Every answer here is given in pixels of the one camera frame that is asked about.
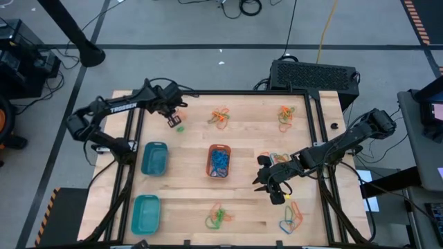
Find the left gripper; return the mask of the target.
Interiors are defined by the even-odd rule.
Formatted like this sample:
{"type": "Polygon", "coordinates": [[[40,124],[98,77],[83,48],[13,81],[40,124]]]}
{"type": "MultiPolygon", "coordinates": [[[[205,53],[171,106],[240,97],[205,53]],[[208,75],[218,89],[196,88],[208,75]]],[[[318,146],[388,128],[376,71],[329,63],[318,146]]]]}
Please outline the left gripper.
{"type": "Polygon", "coordinates": [[[181,123],[179,116],[175,116],[177,107],[187,107],[183,101],[183,91],[178,84],[169,84],[164,89],[156,85],[154,87],[156,100],[154,101],[154,110],[168,119],[169,127],[176,127],[181,123]]]}

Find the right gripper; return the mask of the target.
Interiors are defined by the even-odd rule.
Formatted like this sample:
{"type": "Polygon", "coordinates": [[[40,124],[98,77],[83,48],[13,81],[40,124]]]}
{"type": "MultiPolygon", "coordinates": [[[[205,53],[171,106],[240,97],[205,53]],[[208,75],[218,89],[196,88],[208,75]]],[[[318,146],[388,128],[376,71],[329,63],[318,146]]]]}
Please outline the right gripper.
{"type": "Polygon", "coordinates": [[[255,192],[268,193],[273,205],[284,204],[284,196],[293,194],[287,181],[297,175],[295,162],[290,160],[272,165],[269,156],[258,156],[258,164],[262,168],[258,170],[257,178],[252,184],[260,183],[262,187],[255,189],[255,192]]]}

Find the blue rubber band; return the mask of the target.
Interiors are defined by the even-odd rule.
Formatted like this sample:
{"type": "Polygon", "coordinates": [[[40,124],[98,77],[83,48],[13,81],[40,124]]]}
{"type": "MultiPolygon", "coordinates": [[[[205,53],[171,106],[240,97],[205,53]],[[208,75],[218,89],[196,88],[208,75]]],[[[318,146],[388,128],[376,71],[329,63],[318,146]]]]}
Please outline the blue rubber band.
{"type": "Polygon", "coordinates": [[[226,166],[229,162],[229,155],[225,149],[214,149],[210,155],[210,162],[213,165],[226,166]]]}
{"type": "Polygon", "coordinates": [[[292,234],[295,229],[294,218],[286,217],[279,222],[280,229],[286,234],[292,234]]]}
{"type": "Polygon", "coordinates": [[[209,176],[213,178],[226,178],[228,176],[228,164],[211,163],[209,176]]]}

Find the orange plastic basket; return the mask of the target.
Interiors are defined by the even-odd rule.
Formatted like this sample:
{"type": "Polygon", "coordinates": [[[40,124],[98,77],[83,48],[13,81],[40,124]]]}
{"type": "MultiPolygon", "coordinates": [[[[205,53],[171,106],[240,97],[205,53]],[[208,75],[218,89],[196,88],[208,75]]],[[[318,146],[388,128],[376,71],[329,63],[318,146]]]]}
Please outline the orange plastic basket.
{"type": "Polygon", "coordinates": [[[212,150],[214,149],[225,149],[228,152],[229,155],[229,162],[228,162],[228,173],[229,173],[229,166],[230,166],[230,154],[231,154],[231,149],[228,145],[218,145],[218,144],[213,144],[209,147],[208,150],[208,158],[207,158],[207,163],[206,163],[206,174],[207,176],[209,176],[209,171],[210,171],[210,155],[212,150]]]}

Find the dark teal plastic basket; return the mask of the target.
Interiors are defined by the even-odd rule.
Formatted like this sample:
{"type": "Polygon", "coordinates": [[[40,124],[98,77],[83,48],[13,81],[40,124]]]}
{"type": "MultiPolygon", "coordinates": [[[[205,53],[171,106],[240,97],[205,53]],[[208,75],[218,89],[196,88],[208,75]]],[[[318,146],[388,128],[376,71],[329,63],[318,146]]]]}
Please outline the dark teal plastic basket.
{"type": "Polygon", "coordinates": [[[149,176],[162,176],[168,165],[168,146],[164,142],[149,142],[145,145],[141,171],[149,176]]]}

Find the black pole stand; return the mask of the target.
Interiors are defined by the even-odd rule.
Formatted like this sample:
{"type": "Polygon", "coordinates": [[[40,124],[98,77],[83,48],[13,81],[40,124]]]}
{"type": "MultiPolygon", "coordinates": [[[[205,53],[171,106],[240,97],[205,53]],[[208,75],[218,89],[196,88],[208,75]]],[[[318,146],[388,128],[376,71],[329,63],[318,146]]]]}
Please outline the black pole stand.
{"type": "Polygon", "coordinates": [[[76,46],[80,54],[80,63],[84,67],[97,66],[105,60],[105,52],[87,39],[60,0],[37,1],[76,46]]]}

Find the bright teal plastic basket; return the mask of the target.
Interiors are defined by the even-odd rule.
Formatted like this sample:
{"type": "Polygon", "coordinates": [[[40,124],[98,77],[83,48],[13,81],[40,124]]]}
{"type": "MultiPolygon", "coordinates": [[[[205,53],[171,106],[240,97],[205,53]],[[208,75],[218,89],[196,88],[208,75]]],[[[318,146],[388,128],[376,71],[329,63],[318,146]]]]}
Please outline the bright teal plastic basket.
{"type": "Polygon", "coordinates": [[[131,231],[136,235],[154,234],[160,223],[161,201],[156,195],[135,198],[131,231]]]}

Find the black perforated computer case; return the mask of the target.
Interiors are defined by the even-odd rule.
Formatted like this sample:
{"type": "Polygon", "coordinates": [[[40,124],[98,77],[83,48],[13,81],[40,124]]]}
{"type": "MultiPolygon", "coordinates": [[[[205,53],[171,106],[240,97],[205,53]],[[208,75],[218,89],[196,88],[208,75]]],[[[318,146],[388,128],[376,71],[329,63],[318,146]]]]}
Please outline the black perforated computer case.
{"type": "Polygon", "coordinates": [[[318,99],[321,91],[336,91],[342,110],[359,96],[360,74],[354,67],[275,60],[271,90],[305,90],[318,99]]]}

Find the black beam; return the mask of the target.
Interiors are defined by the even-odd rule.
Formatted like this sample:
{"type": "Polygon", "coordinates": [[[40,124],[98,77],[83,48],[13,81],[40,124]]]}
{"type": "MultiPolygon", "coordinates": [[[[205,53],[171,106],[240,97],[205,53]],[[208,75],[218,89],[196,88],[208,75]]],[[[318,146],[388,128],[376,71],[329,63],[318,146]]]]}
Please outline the black beam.
{"type": "Polygon", "coordinates": [[[383,176],[377,180],[364,183],[360,186],[361,193],[366,197],[379,196],[388,192],[404,190],[408,187],[420,187],[422,181],[417,167],[410,167],[394,174],[383,176]]]}

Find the black equipment cart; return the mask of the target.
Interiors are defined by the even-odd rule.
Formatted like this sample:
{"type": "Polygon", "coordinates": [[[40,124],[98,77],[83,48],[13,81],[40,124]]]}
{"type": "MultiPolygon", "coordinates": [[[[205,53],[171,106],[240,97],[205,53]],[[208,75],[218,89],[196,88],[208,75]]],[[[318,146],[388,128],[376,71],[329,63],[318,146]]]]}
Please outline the black equipment cart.
{"type": "Polygon", "coordinates": [[[0,19],[0,94],[9,100],[37,98],[61,60],[20,19],[0,19]]]}

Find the black hazard-striped floor mat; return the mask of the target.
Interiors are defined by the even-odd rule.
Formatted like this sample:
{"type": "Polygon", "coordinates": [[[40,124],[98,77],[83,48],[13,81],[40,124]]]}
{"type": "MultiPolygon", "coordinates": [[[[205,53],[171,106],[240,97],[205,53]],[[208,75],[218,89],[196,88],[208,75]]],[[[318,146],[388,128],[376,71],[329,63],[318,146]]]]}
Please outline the black hazard-striped floor mat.
{"type": "Polygon", "coordinates": [[[55,188],[51,193],[34,246],[41,248],[76,243],[87,195],[87,189],[55,188]]]}
{"type": "Polygon", "coordinates": [[[401,0],[419,40],[443,46],[443,0],[401,0]]]}

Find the black orange wheeled machine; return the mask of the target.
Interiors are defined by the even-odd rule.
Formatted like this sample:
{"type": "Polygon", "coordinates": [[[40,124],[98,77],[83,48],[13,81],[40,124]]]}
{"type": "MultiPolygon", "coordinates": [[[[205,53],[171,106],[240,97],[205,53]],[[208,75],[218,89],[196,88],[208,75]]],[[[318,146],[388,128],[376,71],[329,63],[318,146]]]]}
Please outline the black orange wheeled machine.
{"type": "Polygon", "coordinates": [[[28,140],[15,135],[16,108],[8,99],[0,95],[0,151],[9,149],[24,149],[28,140]]]}

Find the grey desk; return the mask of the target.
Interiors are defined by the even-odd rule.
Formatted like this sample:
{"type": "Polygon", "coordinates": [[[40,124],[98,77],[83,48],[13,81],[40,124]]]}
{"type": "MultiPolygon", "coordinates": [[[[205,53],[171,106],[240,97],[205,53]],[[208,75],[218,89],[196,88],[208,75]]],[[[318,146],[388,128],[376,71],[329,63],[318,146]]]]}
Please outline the grey desk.
{"type": "Polygon", "coordinates": [[[410,92],[398,92],[397,99],[422,186],[430,191],[443,192],[443,142],[434,142],[423,135],[419,104],[410,92]]]}

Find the black keyboard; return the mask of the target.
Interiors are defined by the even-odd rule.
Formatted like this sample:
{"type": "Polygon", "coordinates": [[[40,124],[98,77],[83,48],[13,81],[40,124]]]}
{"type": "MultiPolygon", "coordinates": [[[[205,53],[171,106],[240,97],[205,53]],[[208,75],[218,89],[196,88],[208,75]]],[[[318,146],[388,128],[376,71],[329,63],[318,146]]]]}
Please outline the black keyboard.
{"type": "Polygon", "coordinates": [[[425,203],[426,211],[433,217],[433,229],[439,244],[443,247],[443,203],[425,203]]]}

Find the black monitor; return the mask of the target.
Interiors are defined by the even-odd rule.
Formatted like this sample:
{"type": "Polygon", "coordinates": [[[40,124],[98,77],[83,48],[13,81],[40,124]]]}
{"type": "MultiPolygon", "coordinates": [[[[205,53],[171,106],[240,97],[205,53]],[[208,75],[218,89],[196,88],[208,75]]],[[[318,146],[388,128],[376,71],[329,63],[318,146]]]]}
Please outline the black monitor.
{"type": "Polygon", "coordinates": [[[443,142],[443,75],[414,94],[419,103],[423,135],[433,142],[443,142]]]}

